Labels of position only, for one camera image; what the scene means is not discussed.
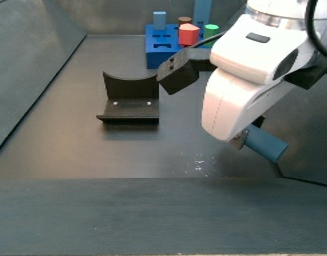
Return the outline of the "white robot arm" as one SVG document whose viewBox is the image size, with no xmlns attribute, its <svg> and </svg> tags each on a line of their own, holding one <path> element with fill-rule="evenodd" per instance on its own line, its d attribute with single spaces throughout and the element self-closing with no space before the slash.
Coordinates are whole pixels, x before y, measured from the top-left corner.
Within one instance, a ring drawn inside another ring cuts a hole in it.
<svg viewBox="0 0 327 256">
<path fill-rule="evenodd" d="M 247 0 L 245 11 L 209 53 L 201 127 L 229 141 L 293 89 L 284 76 L 315 64 L 306 31 L 308 0 Z"/>
</svg>

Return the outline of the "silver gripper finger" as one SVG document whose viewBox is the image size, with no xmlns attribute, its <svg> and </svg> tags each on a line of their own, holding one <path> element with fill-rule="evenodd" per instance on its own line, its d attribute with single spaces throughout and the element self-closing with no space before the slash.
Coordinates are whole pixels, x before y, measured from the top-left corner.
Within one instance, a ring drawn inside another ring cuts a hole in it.
<svg viewBox="0 0 327 256">
<path fill-rule="evenodd" d="M 249 131 L 247 129 L 241 130 L 233 138 L 229 140 L 229 145 L 236 149 L 240 150 L 245 144 L 245 140 L 248 137 Z"/>
</svg>

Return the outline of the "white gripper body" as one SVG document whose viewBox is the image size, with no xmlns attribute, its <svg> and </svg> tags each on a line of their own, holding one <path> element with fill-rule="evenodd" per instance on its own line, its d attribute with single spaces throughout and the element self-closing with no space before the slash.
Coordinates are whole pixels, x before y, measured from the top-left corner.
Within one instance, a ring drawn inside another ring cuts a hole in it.
<svg viewBox="0 0 327 256">
<path fill-rule="evenodd" d="M 312 54 L 303 31 L 239 17 L 209 54 L 215 71 L 205 86 L 201 126 L 217 140 L 231 140 L 284 97 L 292 86 L 283 77 L 306 66 Z"/>
</svg>

